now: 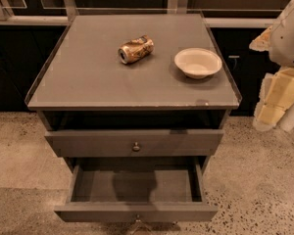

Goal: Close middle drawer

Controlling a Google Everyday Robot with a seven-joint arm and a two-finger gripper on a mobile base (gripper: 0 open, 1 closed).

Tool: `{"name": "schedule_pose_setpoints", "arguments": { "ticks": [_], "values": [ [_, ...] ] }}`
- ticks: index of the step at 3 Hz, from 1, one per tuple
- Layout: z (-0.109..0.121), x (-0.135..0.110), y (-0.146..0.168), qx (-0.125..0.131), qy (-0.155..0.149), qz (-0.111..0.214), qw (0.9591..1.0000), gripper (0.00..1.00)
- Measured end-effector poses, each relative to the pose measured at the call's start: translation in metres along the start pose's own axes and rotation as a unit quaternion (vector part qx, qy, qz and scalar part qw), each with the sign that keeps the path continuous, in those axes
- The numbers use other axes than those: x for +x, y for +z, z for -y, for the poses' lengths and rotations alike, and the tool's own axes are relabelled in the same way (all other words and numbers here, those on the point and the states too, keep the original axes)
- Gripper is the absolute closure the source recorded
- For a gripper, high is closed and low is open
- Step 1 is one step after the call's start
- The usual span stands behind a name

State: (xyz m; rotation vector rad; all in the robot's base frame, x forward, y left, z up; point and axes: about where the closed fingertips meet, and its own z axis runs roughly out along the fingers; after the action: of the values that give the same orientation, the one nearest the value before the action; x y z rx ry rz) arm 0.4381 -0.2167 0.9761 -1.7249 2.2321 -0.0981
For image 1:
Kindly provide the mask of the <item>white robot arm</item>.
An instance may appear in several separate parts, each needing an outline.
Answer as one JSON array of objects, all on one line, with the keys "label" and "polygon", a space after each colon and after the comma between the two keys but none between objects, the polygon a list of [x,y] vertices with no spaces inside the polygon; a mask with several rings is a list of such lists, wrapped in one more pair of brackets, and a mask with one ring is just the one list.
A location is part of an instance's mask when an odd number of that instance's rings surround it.
[{"label": "white robot arm", "polygon": [[249,48],[268,51],[269,59],[280,66],[278,72],[267,73],[262,81],[253,126],[269,131],[279,124],[289,131],[294,127],[294,0]]}]

